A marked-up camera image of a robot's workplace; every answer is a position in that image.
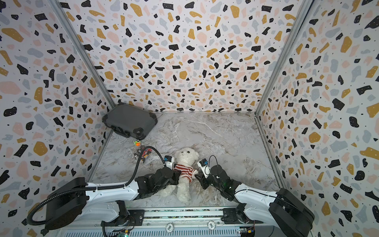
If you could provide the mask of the red white striped sweater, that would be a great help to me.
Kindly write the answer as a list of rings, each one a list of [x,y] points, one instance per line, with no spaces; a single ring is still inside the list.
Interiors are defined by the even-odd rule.
[[[181,172],[180,179],[186,178],[186,179],[188,179],[188,181],[190,183],[195,178],[195,175],[198,174],[198,171],[196,169],[194,169],[193,167],[185,166],[185,165],[181,165],[181,164],[176,164],[174,166],[174,170]]]

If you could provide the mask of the white teddy bear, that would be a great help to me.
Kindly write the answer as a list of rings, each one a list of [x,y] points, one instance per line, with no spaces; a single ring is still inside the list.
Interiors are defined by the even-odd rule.
[[[182,148],[178,150],[174,158],[176,164],[174,166],[175,171],[180,171],[178,185],[168,185],[165,189],[159,191],[162,197],[170,196],[175,189],[177,189],[177,198],[183,203],[190,202],[190,184],[192,183],[195,175],[198,171],[193,168],[193,165],[199,159],[199,153],[190,147]]]

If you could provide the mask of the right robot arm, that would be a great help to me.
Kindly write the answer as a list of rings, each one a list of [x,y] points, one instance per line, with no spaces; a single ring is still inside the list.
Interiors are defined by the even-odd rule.
[[[263,222],[279,228],[287,237],[307,237],[315,215],[287,189],[263,191],[231,179],[220,165],[209,166],[201,160],[201,173],[195,175],[203,189],[214,187],[228,201],[238,203],[235,208],[224,208],[221,220],[225,224],[253,224]]]

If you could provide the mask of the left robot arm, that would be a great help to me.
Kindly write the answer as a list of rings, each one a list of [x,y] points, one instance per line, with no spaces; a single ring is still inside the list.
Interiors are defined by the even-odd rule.
[[[168,186],[179,183],[180,171],[168,167],[155,174],[135,178],[129,185],[122,183],[94,184],[76,178],[48,196],[44,228],[63,228],[75,220],[113,222],[126,218],[125,202],[149,198]]]

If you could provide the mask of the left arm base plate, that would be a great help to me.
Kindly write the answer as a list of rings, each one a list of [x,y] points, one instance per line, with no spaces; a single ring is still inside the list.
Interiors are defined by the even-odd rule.
[[[145,216],[145,210],[133,209],[119,212],[115,220],[110,222],[101,222],[101,227],[121,227],[124,225],[131,225],[131,227],[142,226]]]

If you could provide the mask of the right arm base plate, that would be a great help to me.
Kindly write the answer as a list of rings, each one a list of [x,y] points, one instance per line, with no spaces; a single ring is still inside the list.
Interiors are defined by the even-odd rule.
[[[261,224],[266,217],[266,209],[253,204],[240,203],[237,206],[223,208],[221,221],[225,224]]]

